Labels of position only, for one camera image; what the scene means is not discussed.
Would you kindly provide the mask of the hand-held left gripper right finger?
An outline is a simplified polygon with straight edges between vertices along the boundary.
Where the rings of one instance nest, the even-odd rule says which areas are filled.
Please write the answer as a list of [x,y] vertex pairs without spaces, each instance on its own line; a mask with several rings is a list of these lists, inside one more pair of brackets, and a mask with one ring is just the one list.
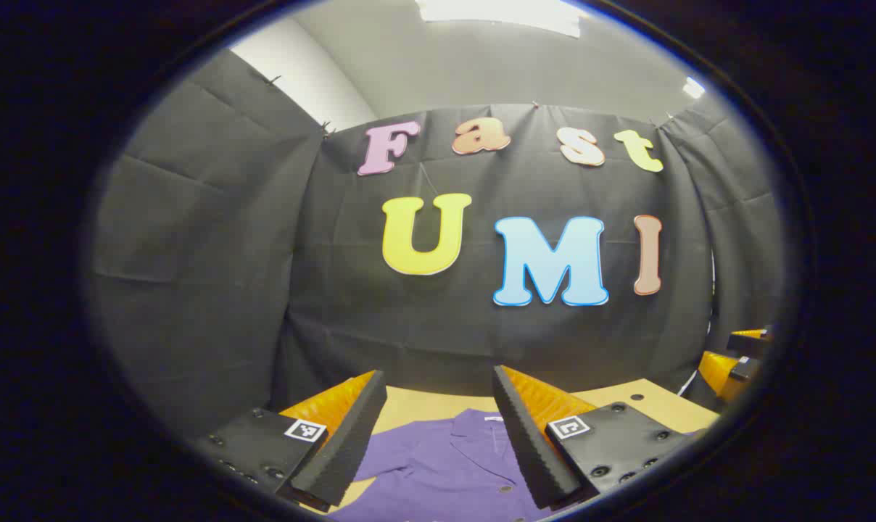
[[708,426],[708,410],[645,379],[568,393],[497,365],[493,396],[534,503],[554,511],[646,475]]

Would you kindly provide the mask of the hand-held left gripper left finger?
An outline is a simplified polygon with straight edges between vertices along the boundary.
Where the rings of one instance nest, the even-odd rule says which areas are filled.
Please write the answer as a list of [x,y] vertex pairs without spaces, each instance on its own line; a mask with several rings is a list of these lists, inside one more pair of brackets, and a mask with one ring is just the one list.
[[253,407],[191,445],[260,502],[325,513],[354,482],[386,399],[384,373],[372,370],[282,412]]

